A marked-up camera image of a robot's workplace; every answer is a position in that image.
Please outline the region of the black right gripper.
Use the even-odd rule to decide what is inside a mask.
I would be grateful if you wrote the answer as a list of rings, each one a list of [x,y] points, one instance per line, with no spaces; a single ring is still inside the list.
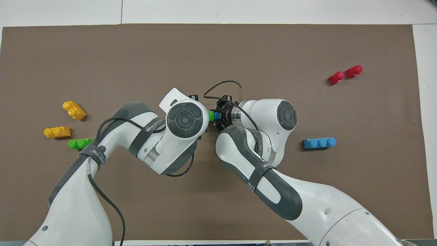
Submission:
[[[218,133],[222,132],[225,128],[231,125],[241,126],[241,110],[235,105],[239,105],[238,101],[232,102],[232,96],[224,95],[222,98],[230,101],[219,100],[218,105],[211,109],[211,111],[219,112],[220,118],[213,122],[214,128]]]

